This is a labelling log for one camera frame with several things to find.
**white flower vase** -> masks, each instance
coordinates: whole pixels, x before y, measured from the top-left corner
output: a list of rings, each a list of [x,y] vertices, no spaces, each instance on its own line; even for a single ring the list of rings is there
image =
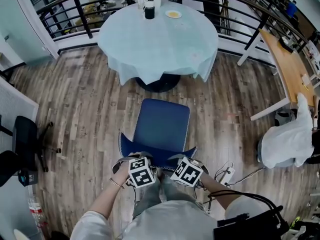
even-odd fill
[[[161,0],[153,0],[153,2],[154,2],[154,10],[159,11],[161,6]]]

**white sleeve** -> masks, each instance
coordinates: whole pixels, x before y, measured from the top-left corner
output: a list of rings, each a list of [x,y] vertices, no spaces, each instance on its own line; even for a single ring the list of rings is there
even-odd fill
[[[310,127],[310,129],[312,129],[313,120],[311,118],[308,101],[301,92],[299,92],[297,95],[297,101],[298,101],[298,112],[297,112],[296,120],[300,121],[304,126]]]
[[[225,218],[231,219],[241,214],[249,214],[249,217],[252,218],[268,211],[268,209],[263,202],[242,195],[229,204],[225,210]]]
[[[112,240],[107,219],[96,211],[87,211],[76,223],[70,240]]]

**white desk leg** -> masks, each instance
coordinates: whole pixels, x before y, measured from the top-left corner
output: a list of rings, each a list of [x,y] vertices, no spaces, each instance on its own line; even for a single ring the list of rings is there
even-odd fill
[[[282,108],[283,106],[287,105],[290,103],[290,100],[288,97],[285,97],[284,99],[280,100],[279,102],[277,102],[276,104],[273,104],[272,106],[266,108],[265,110],[253,115],[250,117],[251,121],[257,120],[259,118],[262,118],[266,115],[269,115],[271,112],[276,111],[280,108]]]
[[[317,82],[317,83],[313,86],[313,89],[314,89],[314,88],[317,88],[318,86],[320,86],[320,81]]]
[[[312,76],[310,76],[310,81],[312,81],[313,79],[315,79],[317,76],[316,74],[313,74]]]
[[[256,45],[258,44],[258,42],[260,42],[261,40],[261,34],[259,33],[256,38],[253,40],[252,44],[248,47],[248,49],[244,52],[244,54],[242,55],[242,57],[239,59],[239,61],[237,62],[238,66],[241,66],[242,63],[244,63],[244,61],[246,60],[246,58],[249,56],[249,54],[251,53],[251,51],[256,47]]]

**black office chair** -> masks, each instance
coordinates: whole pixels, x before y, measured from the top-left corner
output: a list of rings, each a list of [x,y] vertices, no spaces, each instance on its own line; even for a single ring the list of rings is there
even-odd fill
[[[17,116],[13,131],[10,131],[1,125],[0,115],[0,132],[12,136],[12,151],[7,150],[0,154],[0,187],[16,172],[18,172],[18,179],[22,185],[36,184],[38,182],[38,169],[35,154],[37,154],[42,170],[48,172],[46,158],[43,154],[43,149],[46,147],[44,147],[43,142],[45,134],[53,125],[52,122],[49,122],[37,138],[38,127],[32,120],[24,116]],[[61,148],[55,151],[57,153],[62,152]]]

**power strip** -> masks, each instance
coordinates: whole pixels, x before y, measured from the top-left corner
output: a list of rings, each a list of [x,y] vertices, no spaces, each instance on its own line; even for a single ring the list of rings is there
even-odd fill
[[[222,185],[225,185],[226,186],[226,183],[229,183],[232,176],[235,174],[235,169],[233,169],[232,167],[228,167],[223,176],[221,177],[219,183],[221,183]]]

